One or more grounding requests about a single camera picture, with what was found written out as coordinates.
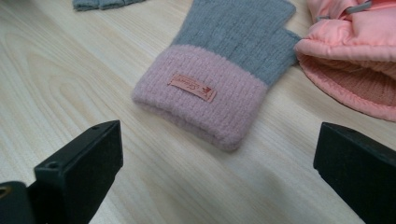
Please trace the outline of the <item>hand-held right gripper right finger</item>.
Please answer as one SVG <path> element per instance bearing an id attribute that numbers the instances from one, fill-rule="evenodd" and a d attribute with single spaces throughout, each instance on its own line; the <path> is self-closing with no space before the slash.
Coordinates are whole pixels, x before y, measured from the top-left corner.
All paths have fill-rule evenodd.
<path id="1" fill-rule="evenodd" d="M 396 224 L 396 151 L 324 122 L 313 167 L 366 224 Z"/>

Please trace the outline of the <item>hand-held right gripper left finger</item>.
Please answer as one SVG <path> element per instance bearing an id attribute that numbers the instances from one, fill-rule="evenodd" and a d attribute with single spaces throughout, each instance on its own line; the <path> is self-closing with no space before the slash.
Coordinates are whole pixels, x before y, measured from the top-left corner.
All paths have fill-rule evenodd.
<path id="1" fill-rule="evenodd" d="M 88 224 L 123 165 L 120 122 L 95 125 L 35 167 L 39 224 Z"/>

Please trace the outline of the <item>grey and pink knit glove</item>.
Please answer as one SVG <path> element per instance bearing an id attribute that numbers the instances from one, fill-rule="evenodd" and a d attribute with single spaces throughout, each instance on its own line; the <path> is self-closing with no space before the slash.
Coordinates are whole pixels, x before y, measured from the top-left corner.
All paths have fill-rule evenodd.
<path id="1" fill-rule="evenodd" d="M 193 0 L 133 100 L 227 151 L 241 145 L 267 91 L 296 62 L 288 0 Z"/>
<path id="2" fill-rule="evenodd" d="M 72 0 L 73 9 L 76 11 L 108 10 L 125 7 L 145 0 Z"/>

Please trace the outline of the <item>pink padded ski glove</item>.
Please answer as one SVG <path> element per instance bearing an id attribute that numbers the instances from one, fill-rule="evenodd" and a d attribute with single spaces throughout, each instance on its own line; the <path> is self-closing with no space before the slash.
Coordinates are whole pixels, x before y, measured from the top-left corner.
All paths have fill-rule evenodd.
<path id="1" fill-rule="evenodd" d="M 306 76 L 339 103 L 396 122 L 396 0 L 307 0 L 294 47 Z"/>

